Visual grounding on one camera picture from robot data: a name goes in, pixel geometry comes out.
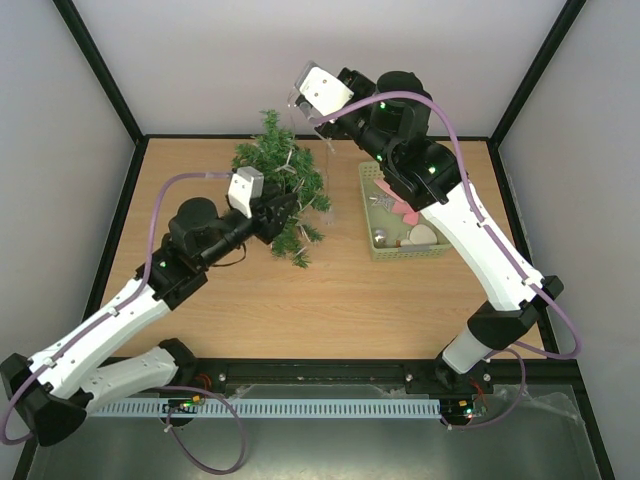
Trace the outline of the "clear led string lights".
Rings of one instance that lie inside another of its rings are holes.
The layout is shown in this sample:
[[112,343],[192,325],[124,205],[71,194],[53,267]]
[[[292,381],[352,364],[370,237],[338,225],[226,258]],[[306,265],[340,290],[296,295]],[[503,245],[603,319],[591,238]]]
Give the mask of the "clear led string lights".
[[297,195],[282,233],[271,242],[271,252],[275,258],[306,268],[310,264],[310,247],[324,239],[312,224],[310,214],[328,213],[332,208],[325,176],[316,167],[311,150],[298,143],[293,125],[282,124],[275,109],[264,109],[260,114],[263,131],[235,147],[232,166],[253,167],[282,194]]

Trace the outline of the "light green plastic basket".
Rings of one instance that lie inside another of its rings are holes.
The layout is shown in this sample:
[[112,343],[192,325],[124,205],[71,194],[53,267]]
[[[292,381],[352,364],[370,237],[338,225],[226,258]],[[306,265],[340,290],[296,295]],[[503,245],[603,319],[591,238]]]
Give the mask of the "light green plastic basket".
[[[420,214],[418,224],[429,226],[437,235],[438,244],[431,246],[403,246],[398,245],[398,241],[406,237],[406,233],[414,226],[409,226],[402,221],[400,215],[387,212],[381,207],[371,207],[369,197],[375,193],[384,193],[378,188],[374,180],[383,179],[382,172],[378,164],[374,161],[363,162],[358,166],[359,181],[364,215],[368,229],[368,242],[371,258],[374,261],[400,260],[409,258],[439,257],[451,248],[450,242],[445,236],[429,221]],[[394,193],[395,200],[403,201]],[[388,247],[375,248],[372,242],[372,231],[375,228],[385,229],[388,233]]]

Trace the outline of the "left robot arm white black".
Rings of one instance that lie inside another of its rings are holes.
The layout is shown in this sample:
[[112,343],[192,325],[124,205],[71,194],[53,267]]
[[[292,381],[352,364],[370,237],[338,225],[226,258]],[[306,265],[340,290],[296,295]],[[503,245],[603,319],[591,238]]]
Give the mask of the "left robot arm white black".
[[159,249],[123,289],[58,342],[31,356],[13,353],[1,379],[15,410],[41,446],[73,434],[87,416],[134,393],[190,382],[195,357],[179,340],[106,365],[129,339],[168,315],[207,282],[207,272],[255,237],[271,243],[292,215],[297,196],[228,197],[229,210],[195,197],[169,221]]

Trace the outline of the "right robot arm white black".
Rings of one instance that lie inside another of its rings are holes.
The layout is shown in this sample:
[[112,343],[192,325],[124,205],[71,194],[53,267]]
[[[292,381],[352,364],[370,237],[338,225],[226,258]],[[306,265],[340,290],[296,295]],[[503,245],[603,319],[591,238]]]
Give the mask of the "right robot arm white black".
[[345,135],[379,165],[391,191],[436,227],[483,287],[487,300],[437,356],[434,375],[445,390],[460,390],[491,353],[519,341],[563,290],[510,243],[481,205],[457,142],[450,148],[427,135],[442,111],[411,72],[371,81],[356,70],[333,75],[317,65],[296,83],[299,101],[320,114],[325,137]]

